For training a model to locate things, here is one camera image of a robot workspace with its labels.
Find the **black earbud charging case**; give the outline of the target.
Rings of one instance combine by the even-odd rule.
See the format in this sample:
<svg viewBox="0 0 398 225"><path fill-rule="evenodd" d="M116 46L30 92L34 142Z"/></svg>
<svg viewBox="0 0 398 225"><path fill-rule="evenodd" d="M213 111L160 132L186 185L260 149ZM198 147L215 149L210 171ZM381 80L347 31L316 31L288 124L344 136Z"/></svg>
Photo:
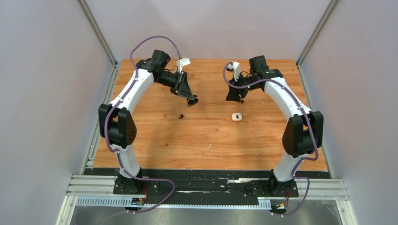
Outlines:
<svg viewBox="0 0 398 225"><path fill-rule="evenodd" d="M196 105L199 102L199 99L197 97L195 97L194 99L187 99L187 106L188 107L192 107L194 105Z"/></svg>

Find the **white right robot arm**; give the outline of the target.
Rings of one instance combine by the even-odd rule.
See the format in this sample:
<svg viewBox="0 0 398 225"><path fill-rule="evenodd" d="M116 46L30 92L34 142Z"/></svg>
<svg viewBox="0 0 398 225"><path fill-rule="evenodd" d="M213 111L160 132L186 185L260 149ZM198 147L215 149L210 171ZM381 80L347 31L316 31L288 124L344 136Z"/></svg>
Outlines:
<svg viewBox="0 0 398 225"><path fill-rule="evenodd" d="M223 78L229 86L226 101L243 102L247 93L260 89L270 96L279 107L287 124L282 136L284 154L273 169L267 188L273 195L281 195L295 180L295 174L305 160L316 161L322 145L324 117L313 111L294 94L278 69L270 69L264 56L249 59L247 76L240 63L228 62Z"/></svg>

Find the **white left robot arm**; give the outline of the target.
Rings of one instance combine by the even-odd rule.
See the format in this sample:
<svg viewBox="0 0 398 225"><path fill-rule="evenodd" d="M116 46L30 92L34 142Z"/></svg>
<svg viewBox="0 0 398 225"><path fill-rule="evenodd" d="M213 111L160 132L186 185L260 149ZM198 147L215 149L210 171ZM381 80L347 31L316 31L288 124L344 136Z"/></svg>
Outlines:
<svg viewBox="0 0 398 225"><path fill-rule="evenodd" d="M152 56L134 65L135 71L120 94L109 104L98 108L100 135L106 140L109 150L116 154L120 167L119 178L126 182L126 188L133 194L140 193L144 187L133 142L137 127L133 120L134 110L143 94L155 83L169 87L171 94L185 98L188 106L198 103L189 87L187 72L183 67L190 64L189 58L176 62L176 72L166 69L171 60L164 51L154 50Z"/></svg>

